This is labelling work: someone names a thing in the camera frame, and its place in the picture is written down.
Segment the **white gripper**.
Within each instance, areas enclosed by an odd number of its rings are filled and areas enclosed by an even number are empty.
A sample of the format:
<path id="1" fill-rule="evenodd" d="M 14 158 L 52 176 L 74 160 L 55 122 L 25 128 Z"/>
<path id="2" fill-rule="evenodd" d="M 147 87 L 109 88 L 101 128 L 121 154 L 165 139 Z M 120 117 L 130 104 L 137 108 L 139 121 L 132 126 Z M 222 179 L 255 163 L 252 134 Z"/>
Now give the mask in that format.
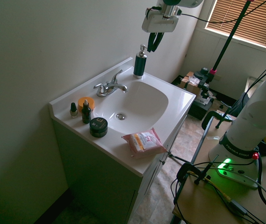
<path id="1" fill-rule="evenodd" d="M 163 14 L 158 11 L 149 11 L 145 15 L 142 30 L 150 33 L 147 46 L 148 52 L 154 52 L 158 48 L 165 32 L 173 32 L 175 30 L 178 20 L 177 16 L 171 16 L 168 19 L 164 18 Z"/>

